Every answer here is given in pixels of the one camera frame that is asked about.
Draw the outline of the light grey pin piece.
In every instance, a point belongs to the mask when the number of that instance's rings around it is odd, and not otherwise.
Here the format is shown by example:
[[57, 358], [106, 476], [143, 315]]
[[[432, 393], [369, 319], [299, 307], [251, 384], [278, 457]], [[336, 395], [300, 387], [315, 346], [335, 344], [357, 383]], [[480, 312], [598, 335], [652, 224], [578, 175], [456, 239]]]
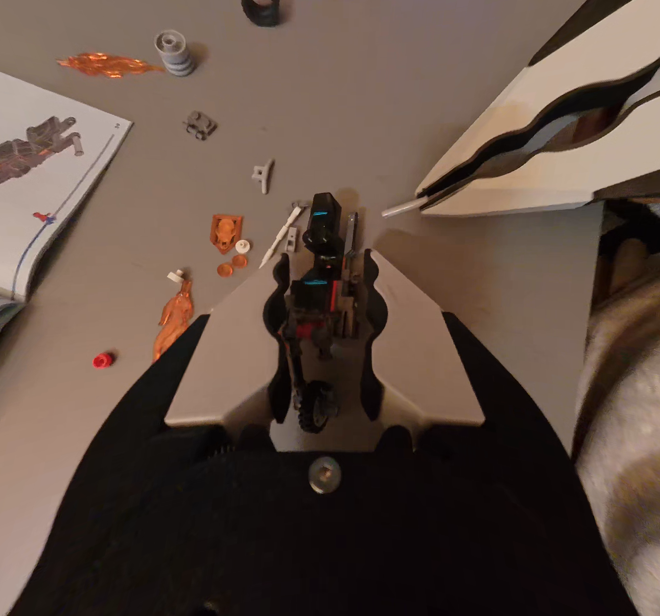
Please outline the light grey pin piece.
[[383, 210], [381, 215], [383, 218], [390, 218], [390, 217], [398, 216], [403, 213], [407, 213], [409, 211], [418, 210], [420, 208], [423, 208], [428, 203], [428, 199], [429, 197], [421, 197], [407, 201], [402, 204], [398, 204], [396, 206]]

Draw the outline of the grey wheel hub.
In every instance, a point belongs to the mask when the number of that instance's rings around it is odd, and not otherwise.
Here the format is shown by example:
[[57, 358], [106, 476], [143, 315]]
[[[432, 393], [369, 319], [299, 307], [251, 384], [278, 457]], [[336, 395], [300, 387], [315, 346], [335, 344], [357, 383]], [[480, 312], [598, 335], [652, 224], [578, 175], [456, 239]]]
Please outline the grey wheel hub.
[[183, 34], [167, 29], [154, 37], [154, 46], [165, 70], [177, 77], [186, 77], [194, 72], [195, 61], [187, 47]]

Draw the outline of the slim orange flame piece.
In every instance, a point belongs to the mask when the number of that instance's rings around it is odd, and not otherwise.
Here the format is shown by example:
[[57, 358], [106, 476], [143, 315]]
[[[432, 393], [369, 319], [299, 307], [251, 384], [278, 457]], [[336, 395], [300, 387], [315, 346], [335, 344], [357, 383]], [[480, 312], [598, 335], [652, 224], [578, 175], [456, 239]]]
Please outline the slim orange flame piece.
[[164, 67], [153, 65], [142, 59], [101, 52], [83, 52], [66, 58], [58, 58], [55, 61], [59, 66], [74, 69], [87, 76], [104, 76], [111, 79], [166, 71]]

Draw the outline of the large orange flame piece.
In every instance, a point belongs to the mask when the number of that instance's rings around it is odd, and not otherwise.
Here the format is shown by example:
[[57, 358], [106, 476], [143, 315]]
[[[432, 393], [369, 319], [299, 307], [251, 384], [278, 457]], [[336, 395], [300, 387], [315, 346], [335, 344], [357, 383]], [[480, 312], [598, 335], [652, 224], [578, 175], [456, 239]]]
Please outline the large orange flame piece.
[[191, 280], [183, 280], [177, 294], [170, 298], [164, 306], [159, 321], [161, 331], [153, 344], [152, 363], [158, 361], [188, 329], [194, 315], [194, 303], [191, 297], [192, 283]]

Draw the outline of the black toy motorcycle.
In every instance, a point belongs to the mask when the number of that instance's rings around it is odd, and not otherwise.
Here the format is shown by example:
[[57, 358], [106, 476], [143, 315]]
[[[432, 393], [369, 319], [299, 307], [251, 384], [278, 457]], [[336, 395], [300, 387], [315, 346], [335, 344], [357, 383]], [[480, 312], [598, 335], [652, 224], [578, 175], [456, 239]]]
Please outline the black toy motorcycle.
[[330, 193], [316, 194], [302, 241], [313, 262], [285, 296], [286, 317], [280, 327], [292, 383], [293, 408], [303, 432], [318, 434], [339, 413], [334, 388], [325, 381], [304, 378], [301, 342], [309, 342], [322, 361], [332, 359], [335, 340], [359, 335], [357, 283], [351, 274], [359, 215], [352, 212], [346, 237], [340, 233], [341, 206]]

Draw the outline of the light grey bracket piece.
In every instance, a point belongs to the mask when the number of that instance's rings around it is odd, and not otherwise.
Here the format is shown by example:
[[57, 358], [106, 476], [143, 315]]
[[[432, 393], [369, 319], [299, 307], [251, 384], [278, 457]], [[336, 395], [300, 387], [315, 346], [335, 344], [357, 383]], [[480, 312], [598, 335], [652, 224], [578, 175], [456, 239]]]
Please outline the light grey bracket piece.
[[270, 158], [264, 165], [256, 165], [253, 167], [252, 181], [260, 185], [260, 192], [266, 196], [269, 191], [271, 174], [275, 160]]

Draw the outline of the open instruction booklet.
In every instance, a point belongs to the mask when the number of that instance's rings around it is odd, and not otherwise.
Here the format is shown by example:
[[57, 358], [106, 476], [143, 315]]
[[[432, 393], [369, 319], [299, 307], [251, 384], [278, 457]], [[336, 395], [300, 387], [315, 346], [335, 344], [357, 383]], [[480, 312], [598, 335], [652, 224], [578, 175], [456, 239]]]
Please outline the open instruction booklet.
[[132, 122], [1, 74], [1, 327]]

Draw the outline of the dark grey hinge plate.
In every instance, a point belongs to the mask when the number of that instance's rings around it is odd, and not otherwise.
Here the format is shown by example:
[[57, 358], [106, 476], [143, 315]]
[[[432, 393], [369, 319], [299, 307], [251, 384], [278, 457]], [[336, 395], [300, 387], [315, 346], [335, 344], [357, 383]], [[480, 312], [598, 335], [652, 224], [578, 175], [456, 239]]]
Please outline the dark grey hinge plate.
[[196, 140], [204, 142], [215, 132], [218, 124], [204, 112], [191, 111], [183, 121], [186, 133], [191, 134]]

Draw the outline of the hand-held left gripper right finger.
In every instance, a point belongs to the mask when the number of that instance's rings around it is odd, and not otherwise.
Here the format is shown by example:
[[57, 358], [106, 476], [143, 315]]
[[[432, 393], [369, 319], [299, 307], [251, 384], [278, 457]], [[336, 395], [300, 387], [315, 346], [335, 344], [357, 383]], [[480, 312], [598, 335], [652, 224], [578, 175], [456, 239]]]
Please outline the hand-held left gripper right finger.
[[441, 307], [378, 251], [364, 252], [360, 401], [382, 424], [482, 424], [483, 410]]

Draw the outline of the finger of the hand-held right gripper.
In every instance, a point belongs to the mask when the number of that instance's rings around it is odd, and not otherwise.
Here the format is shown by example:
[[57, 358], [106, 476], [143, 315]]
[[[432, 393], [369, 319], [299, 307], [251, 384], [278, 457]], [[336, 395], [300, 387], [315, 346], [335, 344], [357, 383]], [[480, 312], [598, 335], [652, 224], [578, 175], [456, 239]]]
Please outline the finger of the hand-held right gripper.
[[422, 210], [429, 217], [484, 217], [581, 208], [606, 195], [658, 189], [659, 92], [640, 100], [590, 142], [534, 154], [518, 169], [480, 178]]
[[524, 68], [441, 157], [416, 191], [433, 197], [523, 147], [557, 118], [622, 95], [659, 61], [659, 0], [632, 0]]

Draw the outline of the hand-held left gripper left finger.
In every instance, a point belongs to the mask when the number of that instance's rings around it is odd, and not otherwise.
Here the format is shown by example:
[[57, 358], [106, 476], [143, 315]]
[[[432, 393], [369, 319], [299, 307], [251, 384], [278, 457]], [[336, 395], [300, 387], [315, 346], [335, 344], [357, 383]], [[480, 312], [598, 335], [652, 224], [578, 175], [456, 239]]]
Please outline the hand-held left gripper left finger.
[[166, 424], [270, 424], [292, 400], [278, 331], [290, 285], [287, 254], [271, 259], [216, 305], [165, 415]]

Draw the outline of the orange skull shield tile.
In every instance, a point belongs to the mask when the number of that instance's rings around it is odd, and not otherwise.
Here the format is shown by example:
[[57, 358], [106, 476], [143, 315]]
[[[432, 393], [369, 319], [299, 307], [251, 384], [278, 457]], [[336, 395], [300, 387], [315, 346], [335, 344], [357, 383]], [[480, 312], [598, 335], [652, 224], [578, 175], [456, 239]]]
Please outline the orange skull shield tile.
[[210, 243], [225, 256], [242, 239], [243, 216], [213, 215], [210, 226]]

